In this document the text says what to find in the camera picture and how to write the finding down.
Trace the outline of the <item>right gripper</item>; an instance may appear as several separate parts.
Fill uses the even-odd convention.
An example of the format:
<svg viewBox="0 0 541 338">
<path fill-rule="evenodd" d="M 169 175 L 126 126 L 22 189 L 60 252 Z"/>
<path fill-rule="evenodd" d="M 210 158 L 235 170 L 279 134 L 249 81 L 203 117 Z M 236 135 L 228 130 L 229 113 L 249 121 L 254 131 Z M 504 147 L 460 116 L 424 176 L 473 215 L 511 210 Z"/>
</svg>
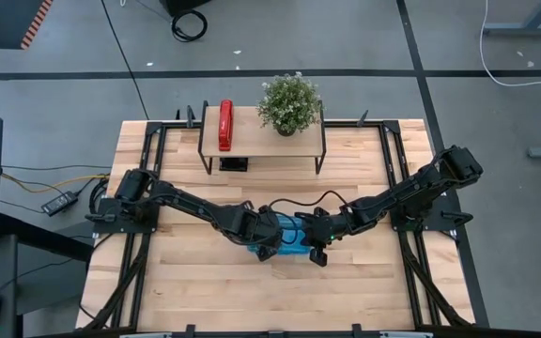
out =
<svg viewBox="0 0 541 338">
<path fill-rule="evenodd" d="M 295 217 L 301 220 L 303 239 L 300 240 L 300 245 L 311 247 L 309 259 L 318 266 L 325 267 L 328 256 L 324 249 L 346 234 L 345 216 L 331 215 L 327 210 L 316 207 L 313 213 L 296 212 Z"/>
</svg>

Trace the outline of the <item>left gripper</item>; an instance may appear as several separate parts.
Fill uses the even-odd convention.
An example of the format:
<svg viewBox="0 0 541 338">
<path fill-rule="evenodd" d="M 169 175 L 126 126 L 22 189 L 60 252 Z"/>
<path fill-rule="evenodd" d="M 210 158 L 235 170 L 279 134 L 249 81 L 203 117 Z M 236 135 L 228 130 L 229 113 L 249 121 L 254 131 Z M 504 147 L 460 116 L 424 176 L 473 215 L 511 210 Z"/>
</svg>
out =
<svg viewBox="0 0 541 338">
<path fill-rule="evenodd" d="M 241 204 L 241 241 L 255 247 L 255 254 L 260 262 L 269 260 L 278 254 L 283 230 L 274 211 L 267 205 L 254 208 L 251 201 Z"/>
</svg>

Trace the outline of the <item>blue transparent pencil case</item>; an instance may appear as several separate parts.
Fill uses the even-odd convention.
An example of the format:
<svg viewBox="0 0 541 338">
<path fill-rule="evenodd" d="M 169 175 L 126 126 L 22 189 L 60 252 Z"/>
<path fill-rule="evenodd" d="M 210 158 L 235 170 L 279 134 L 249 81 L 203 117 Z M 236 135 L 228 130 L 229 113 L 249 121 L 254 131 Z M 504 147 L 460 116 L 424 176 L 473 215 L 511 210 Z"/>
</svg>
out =
<svg viewBox="0 0 541 338">
<path fill-rule="evenodd" d="M 278 255 L 308 254 L 310 247 L 301 244 L 304 238 L 301 219 L 288 216 L 282 212 L 275 212 L 277 222 L 283 229 L 282 244 L 278 249 Z"/>
</svg>

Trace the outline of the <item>small black box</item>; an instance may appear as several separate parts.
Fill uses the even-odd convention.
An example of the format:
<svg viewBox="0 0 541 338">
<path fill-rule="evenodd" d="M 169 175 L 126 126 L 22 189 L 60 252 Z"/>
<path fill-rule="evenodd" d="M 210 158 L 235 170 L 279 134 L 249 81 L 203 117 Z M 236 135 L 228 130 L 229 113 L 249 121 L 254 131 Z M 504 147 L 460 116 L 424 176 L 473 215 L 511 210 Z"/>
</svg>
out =
<svg viewBox="0 0 541 338">
<path fill-rule="evenodd" d="M 219 170 L 246 172 L 248 170 L 248 158 L 220 158 Z"/>
</svg>

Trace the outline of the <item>wooden shelf riser black legs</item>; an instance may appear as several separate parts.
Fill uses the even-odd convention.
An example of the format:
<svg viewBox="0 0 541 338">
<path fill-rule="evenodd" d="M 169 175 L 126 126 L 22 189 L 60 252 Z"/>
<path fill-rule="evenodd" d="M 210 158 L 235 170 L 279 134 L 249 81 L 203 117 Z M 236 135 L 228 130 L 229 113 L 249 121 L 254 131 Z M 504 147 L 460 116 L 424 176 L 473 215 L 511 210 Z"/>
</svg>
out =
<svg viewBox="0 0 541 338">
<path fill-rule="evenodd" d="M 313 158 L 318 175 L 325 160 L 326 132 L 323 110 L 317 114 L 318 122 L 305 131 L 281 136 L 272 126 L 262 127 L 254 106 L 232 106 L 233 129 L 229 150 L 219 149 L 220 106 L 202 106 L 197 153 L 208 175 L 214 159 L 235 158 Z"/>
</svg>

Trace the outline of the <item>red stapler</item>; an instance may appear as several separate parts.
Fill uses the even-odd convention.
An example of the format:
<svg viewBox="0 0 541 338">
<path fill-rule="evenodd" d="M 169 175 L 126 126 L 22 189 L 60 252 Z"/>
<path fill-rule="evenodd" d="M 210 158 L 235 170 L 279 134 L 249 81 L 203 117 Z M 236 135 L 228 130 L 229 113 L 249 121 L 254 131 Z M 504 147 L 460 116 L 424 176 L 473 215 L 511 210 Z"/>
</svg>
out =
<svg viewBox="0 0 541 338">
<path fill-rule="evenodd" d="M 222 100 L 219 111 L 219 150 L 229 151 L 232 143 L 233 132 L 233 102 Z"/>
</svg>

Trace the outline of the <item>green potted plant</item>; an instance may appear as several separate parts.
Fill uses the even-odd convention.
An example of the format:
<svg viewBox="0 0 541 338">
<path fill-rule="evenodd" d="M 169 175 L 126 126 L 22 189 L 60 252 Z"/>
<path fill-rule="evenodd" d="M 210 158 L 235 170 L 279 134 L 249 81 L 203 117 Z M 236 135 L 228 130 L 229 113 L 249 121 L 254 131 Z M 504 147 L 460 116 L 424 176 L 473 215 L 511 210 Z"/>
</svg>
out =
<svg viewBox="0 0 541 338">
<path fill-rule="evenodd" d="M 261 86 L 264 96 L 255 109 L 262 128 L 288 137 L 320 123 L 322 103 L 317 86 L 300 71 L 274 76 Z"/>
</svg>

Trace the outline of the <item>black power adapter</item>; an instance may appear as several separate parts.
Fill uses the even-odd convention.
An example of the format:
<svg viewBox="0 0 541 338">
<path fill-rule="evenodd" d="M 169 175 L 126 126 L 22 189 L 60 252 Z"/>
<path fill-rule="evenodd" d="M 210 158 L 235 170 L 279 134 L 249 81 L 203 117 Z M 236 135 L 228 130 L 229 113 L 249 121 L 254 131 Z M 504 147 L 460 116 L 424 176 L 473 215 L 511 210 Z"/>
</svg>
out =
<svg viewBox="0 0 541 338">
<path fill-rule="evenodd" d="M 49 217 L 53 217 L 57 213 L 68 209 L 78 201 L 78 196 L 71 191 L 63 192 L 53 200 L 41 206 L 42 211 Z"/>
</svg>

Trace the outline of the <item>black side desk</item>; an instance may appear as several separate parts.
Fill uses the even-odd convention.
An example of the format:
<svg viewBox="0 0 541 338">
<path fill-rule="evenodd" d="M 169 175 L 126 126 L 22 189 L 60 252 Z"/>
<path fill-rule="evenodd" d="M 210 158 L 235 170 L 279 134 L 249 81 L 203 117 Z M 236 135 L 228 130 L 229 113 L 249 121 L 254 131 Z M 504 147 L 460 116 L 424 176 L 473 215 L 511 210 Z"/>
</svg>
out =
<svg viewBox="0 0 541 338">
<path fill-rule="evenodd" d="M 93 248 L 82 241 L 0 214 L 0 338 L 17 338 L 18 247 L 27 245 L 87 262 Z"/>
</svg>

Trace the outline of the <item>black floor box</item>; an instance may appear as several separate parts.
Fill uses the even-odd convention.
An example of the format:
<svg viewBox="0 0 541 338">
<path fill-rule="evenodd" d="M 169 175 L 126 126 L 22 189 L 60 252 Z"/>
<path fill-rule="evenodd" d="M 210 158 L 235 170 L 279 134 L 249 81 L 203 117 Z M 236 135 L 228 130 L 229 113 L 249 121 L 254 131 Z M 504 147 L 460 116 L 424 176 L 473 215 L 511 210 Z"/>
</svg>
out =
<svg viewBox="0 0 541 338">
<path fill-rule="evenodd" d="M 164 10 L 174 17 L 181 12 L 203 6 L 211 0 L 159 0 Z"/>
</svg>

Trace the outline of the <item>silver bracket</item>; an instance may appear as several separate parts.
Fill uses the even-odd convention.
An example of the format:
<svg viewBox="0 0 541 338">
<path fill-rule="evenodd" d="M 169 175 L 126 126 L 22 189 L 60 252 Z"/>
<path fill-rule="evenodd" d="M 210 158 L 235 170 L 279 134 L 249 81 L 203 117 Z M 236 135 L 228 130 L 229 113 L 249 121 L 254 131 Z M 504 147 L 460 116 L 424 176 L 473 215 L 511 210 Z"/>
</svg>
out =
<svg viewBox="0 0 541 338">
<path fill-rule="evenodd" d="M 172 332 L 136 332 L 132 334 L 123 334 L 118 338 L 173 338 Z"/>
<path fill-rule="evenodd" d="M 379 338 L 434 338 L 434 335 L 430 332 L 385 330 L 379 332 Z"/>
</svg>

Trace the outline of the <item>grey table leg frame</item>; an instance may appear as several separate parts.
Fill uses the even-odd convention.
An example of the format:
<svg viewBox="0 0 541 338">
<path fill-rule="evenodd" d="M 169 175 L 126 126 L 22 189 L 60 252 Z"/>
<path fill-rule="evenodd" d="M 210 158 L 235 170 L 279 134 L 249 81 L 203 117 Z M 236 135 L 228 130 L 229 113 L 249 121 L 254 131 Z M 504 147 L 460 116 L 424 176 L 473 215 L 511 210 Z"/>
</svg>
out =
<svg viewBox="0 0 541 338">
<path fill-rule="evenodd" d="M 485 14 L 481 25 L 483 35 L 541 36 L 541 2 L 521 23 L 488 23 L 488 8 L 489 1 L 486 0 Z"/>
</svg>

